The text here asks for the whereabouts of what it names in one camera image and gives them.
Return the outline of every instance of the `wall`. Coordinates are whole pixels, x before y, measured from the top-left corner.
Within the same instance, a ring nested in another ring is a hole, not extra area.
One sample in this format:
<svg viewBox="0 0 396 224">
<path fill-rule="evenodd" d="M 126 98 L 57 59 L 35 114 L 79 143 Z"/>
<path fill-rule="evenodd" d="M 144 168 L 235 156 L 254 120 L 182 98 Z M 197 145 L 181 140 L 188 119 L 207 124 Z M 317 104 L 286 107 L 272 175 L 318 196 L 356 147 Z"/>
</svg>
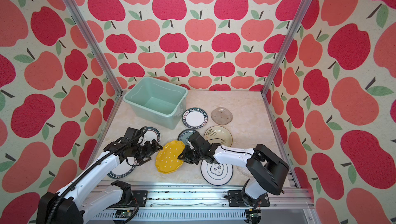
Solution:
<svg viewBox="0 0 396 224">
<path fill-rule="evenodd" d="M 19 224 L 84 169 L 116 96 L 62 0 L 0 9 L 0 223 Z"/>
<path fill-rule="evenodd" d="M 314 1 L 270 110 L 323 224 L 394 222 L 396 0 Z"/>
<path fill-rule="evenodd" d="M 87 0 L 80 10 L 103 28 L 99 46 L 118 59 L 123 89 L 153 76 L 192 90 L 261 90 L 299 3 Z"/>
</svg>

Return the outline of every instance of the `beige table surface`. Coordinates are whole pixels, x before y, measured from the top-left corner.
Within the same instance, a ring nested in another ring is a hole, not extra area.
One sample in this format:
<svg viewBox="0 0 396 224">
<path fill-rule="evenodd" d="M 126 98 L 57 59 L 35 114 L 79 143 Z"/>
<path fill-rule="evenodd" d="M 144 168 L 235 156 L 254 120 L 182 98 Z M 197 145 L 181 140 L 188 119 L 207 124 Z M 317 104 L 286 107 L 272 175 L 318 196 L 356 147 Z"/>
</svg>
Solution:
<svg viewBox="0 0 396 224">
<path fill-rule="evenodd" d="M 197 131 L 203 136 L 205 131 L 217 124 L 210 118 L 211 112 L 217 107 L 225 107 L 233 115 L 233 120 L 224 125 L 233 137 L 231 147 L 251 148 L 258 143 L 264 144 L 271 149 L 276 155 L 280 156 L 278 145 L 272 131 L 271 123 L 265 109 L 260 92 L 241 92 L 241 91 L 189 91 L 186 98 L 186 107 L 198 107 L 206 111 L 208 121 L 205 126 Z M 128 127 L 141 128 L 143 126 L 155 127 L 160 131 L 160 145 L 164 146 L 167 142 L 177 140 L 179 133 L 187 127 L 180 120 L 174 130 L 162 127 L 158 124 L 137 117 L 131 106 L 122 102 L 110 128 L 101 144 L 96 155 L 103 151 L 103 148 L 117 138 L 122 137 Z M 139 182 L 170 182 L 170 183 L 188 183 L 188 184 L 209 184 L 201 174 L 201 166 L 189 165 L 184 163 L 177 171 L 163 174 L 157 171 L 155 167 L 156 153 L 153 154 L 152 160 L 146 164 L 136 167 L 131 174 L 119 180 L 122 181 L 139 181 Z M 233 166 L 234 174 L 228 184 L 243 185 L 248 179 L 243 175 L 236 166 Z M 284 187 L 290 187 L 289 180 L 285 180 Z"/>
</svg>

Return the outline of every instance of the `apple stem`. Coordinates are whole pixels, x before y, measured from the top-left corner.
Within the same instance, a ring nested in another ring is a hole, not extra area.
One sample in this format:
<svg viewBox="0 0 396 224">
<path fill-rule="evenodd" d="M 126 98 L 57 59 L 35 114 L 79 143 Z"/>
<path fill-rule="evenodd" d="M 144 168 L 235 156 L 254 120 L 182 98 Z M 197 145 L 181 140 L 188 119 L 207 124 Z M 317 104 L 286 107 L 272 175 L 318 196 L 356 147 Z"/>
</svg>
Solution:
<svg viewBox="0 0 396 224">
<path fill-rule="evenodd" d="M 374 14 L 378 11 L 378 9 L 381 7 L 382 4 L 379 4 L 379 6 L 377 6 L 377 8 L 367 17 L 367 18 L 371 18 L 372 16 L 374 16 Z"/>
<path fill-rule="evenodd" d="M 35 58 L 34 58 L 34 56 L 33 56 L 33 54 L 30 52 L 30 50 L 29 50 L 29 48 L 27 48 L 27 53 L 33 58 L 33 60 L 35 60 Z"/>
<path fill-rule="evenodd" d="M 15 96 L 9 94 L 8 92 L 4 91 L 4 90 L 0 90 L 0 92 L 4 93 L 5 95 L 7 95 L 7 97 L 9 98 L 15 98 Z"/>
<path fill-rule="evenodd" d="M 370 83 L 364 89 L 367 90 L 374 82 L 375 82 L 375 77 L 370 81 Z"/>
<path fill-rule="evenodd" d="M 349 163 L 345 163 L 345 164 L 341 164 L 343 167 L 347 167 L 347 166 L 349 166 L 349 165 L 352 165 L 352 163 L 351 162 L 349 162 Z"/>
<path fill-rule="evenodd" d="M 328 69 L 331 69 L 331 68 L 334 66 L 335 63 L 336 63 L 336 62 L 333 62 L 333 64 L 331 64 L 331 65 L 328 67 Z"/>
<path fill-rule="evenodd" d="M 13 162 L 16 161 L 16 159 L 14 159 L 13 157 L 11 157 L 8 153 L 6 153 L 6 158 L 9 160 L 12 160 Z"/>
<path fill-rule="evenodd" d="M 329 123 L 329 121 L 330 121 L 331 119 L 333 119 L 333 115 L 331 115 L 331 116 L 329 117 L 329 119 L 327 119 L 326 123 Z"/>
<path fill-rule="evenodd" d="M 61 43 L 63 48 L 66 48 L 65 45 L 61 42 L 61 40 L 58 40 L 58 41 Z"/>
<path fill-rule="evenodd" d="M 319 36 L 320 36 L 320 33 L 322 33 L 322 29 L 320 29 L 320 32 L 319 32 L 318 36 L 316 37 L 316 39 L 318 39 L 318 38 L 319 38 Z"/>
</svg>

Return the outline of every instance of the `plastic container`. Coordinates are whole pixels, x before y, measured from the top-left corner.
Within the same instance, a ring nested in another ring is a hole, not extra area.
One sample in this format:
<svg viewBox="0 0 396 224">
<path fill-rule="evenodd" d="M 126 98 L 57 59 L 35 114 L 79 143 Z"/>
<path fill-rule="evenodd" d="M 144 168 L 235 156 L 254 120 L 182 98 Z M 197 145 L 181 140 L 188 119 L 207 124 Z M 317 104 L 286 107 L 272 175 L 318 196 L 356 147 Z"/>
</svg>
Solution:
<svg viewBox="0 0 396 224">
<path fill-rule="evenodd" d="M 186 111 L 187 94 L 184 87 L 144 77 L 124 95 L 124 101 L 138 117 L 174 129 Z"/>
</svg>

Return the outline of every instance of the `apple print wallpaper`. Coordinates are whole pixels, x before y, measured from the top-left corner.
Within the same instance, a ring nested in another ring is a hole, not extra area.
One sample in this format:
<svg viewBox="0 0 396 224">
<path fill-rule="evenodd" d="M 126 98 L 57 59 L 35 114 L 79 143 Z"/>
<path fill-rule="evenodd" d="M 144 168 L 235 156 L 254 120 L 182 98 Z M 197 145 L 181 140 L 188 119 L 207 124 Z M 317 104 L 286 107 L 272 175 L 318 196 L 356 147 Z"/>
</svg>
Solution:
<svg viewBox="0 0 396 224">
<path fill-rule="evenodd" d="M 312 3 L 266 93 L 272 117 L 322 223 L 395 223 L 396 0 Z"/>
<path fill-rule="evenodd" d="M 143 76 L 189 90 L 261 90 L 301 0 L 87 0 L 80 11 L 123 89 Z M 314 2 L 304 26 L 319 15 Z M 287 58 L 293 60 L 297 44 Z"/>
<path fill-rule="evenodd" d="M 85 168 L 116 96 L 62 0 L 0 9 L 0 223 L 19 224 Z"/>
</svg>

